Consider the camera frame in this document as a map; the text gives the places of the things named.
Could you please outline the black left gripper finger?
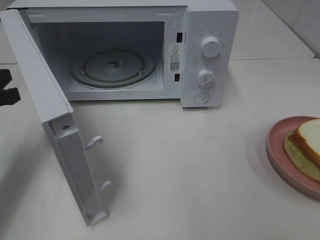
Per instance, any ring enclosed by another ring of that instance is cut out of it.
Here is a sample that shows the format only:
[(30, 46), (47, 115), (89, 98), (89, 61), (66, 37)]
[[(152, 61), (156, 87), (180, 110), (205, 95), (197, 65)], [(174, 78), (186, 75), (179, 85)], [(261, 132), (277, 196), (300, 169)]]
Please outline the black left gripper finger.
[(0, 89), (4, 89), (12, 80), (9, 69), (0, 69)]
[(0, 90), (0, 106), (12, 106), (20, 101), (20, 93), (17, 87)]

